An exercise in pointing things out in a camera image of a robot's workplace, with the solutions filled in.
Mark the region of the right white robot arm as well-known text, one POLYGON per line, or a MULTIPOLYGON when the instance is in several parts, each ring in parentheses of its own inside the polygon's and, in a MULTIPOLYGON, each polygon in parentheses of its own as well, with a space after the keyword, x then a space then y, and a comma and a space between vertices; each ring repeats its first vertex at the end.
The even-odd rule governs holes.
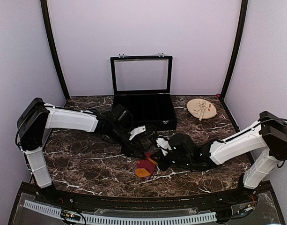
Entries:
POLYGON ((200 147, 189 135, 181 133, 169 139, 159 136, 156 144, 160 150, 150 158, 163 171, 172 165, 190 171, 207 171, 239 155, 261 149, 260 156, 244 173, 242 186, 232 194, 236 203, 243 203, 249 198, 250 189, 257 188, 278 163, 287 161, 287 119, 264 111, 246 129, 200 147))

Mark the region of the maroon orange purple sock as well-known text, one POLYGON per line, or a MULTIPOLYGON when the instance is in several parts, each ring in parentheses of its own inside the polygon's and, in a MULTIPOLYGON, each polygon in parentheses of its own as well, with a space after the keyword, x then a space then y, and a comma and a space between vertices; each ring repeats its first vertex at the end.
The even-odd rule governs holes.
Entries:
POLYGON ((145 178, 148 180, 155 171, 155 168, 158 166, 158 163, 151 158, 151 152, 145 153, 145 156, 145 159, 137 161, 133 173, 139 178, 145 178))

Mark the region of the black storage box with lid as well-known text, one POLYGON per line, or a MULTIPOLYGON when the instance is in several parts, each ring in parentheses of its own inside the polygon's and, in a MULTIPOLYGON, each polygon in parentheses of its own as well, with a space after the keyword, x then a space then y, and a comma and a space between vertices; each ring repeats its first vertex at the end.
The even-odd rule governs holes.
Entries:
POLYGON ((177 116, 170 95, 173 57, 141 55, 111 57, 113 107, 131 114, 125 127, 154 125, 158 131, 176 130, 177 116))

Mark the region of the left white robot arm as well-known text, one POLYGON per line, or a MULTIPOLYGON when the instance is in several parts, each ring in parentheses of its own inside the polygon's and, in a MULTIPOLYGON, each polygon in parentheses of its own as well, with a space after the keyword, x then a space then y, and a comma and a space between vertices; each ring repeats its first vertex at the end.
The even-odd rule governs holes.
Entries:
POLYGON ((46 129, 80 130, 105 135, 121 145, 124 155, 145 159, 145 153, 155 145, 157 130, 154 125, 126 128, 132 114, 122 105, 111 111, 96 109, 73 110, 45 103, 35 98, 17 121, 15 144, 24 153, 28 169, 34 175, 41 197, 49 204, 59 201, 43 154, 43 136, 46 129))

